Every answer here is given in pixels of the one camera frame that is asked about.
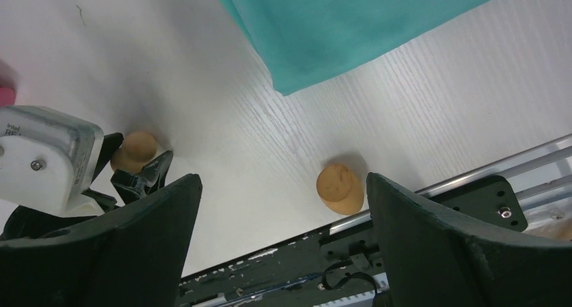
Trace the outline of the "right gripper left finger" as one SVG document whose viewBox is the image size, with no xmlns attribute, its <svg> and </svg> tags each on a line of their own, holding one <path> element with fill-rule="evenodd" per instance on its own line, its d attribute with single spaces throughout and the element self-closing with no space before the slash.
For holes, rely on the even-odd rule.
<svg viewBox="0 0 572 307">
<path fill-rule="evenodd" d="M 199 175 L 40 238 L 1 242 L 2 306 L 174 306 Z"/>
</svg>

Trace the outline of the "black pink drawer organizer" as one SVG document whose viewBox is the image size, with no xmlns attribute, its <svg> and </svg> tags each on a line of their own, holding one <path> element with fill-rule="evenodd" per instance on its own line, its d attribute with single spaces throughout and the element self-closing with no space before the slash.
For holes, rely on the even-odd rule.
<svg viewBox="0 0 572 307">
<path fill-rule="evenodd" d="M 12 106 L 16 102 L 16 92 L 8 87 L 0 87 L 0 107 Z"/>
</svg>

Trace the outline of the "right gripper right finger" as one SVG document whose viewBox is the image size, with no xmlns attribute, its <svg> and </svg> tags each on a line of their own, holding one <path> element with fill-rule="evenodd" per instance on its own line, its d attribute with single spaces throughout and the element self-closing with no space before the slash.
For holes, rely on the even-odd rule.
<svg viewBox="0 0 572 307">
<path fill-rule="evenodd" d="M 498 227 L 369 173 L 393 306 L 570 306 L 571 244 Z"/>
</svg>

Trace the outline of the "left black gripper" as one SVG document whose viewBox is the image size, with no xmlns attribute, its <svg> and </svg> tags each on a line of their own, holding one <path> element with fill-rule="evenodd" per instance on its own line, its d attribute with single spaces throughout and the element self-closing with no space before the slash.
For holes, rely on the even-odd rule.
<svg viewBox="0 0 572 307">
<path fill-rule="evenodd" d="M 92 182 L 98 177 L 112 156 L 121 147 L 124 137 L 121 132 L 107 134 L 103 138 Z M 116 170 L 111 183 L 125 205 L 131 204 L 165 187 L 165 180 L 173 160 L 173 151 L 167 150 L 143 166 L 138 173 Z M 9 216 L 1 234 L 1 240 L 41 238 L 58 229 L 70 227 L 93 219 L 88 217 L 56 217 L 31 208 L 19 206 Z"/>
</svg>

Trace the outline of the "teardrop beige makeup sponge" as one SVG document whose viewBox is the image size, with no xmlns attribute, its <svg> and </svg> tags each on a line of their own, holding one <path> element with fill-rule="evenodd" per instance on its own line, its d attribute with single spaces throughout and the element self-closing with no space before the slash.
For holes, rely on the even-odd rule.
<svg viewBox="0 0 572 307">
<path fill-rule="evenodd" d="M 316 179 L 316 191 L 326 207 L 340 215 L 354 215 L 364 205 L 364 189 L 357 175 L 342 164 L 327 165 Z"/>
</svg>

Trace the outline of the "gourd-shaped beige makeup sponge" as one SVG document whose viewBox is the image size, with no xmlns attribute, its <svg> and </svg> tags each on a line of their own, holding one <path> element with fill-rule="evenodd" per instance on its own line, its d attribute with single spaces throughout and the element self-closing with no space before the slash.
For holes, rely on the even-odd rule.
<svg viewBox="0 0 572 307">
<path fill-rule="evenodd" d="M 113 154 L 110 166 L 114 171 L 139 173 L 153 160 L 156 152 L 157 141 L 152 134 L 143 131 L 132 132 L 124 138 L 120 148 Z"/>
</svg>

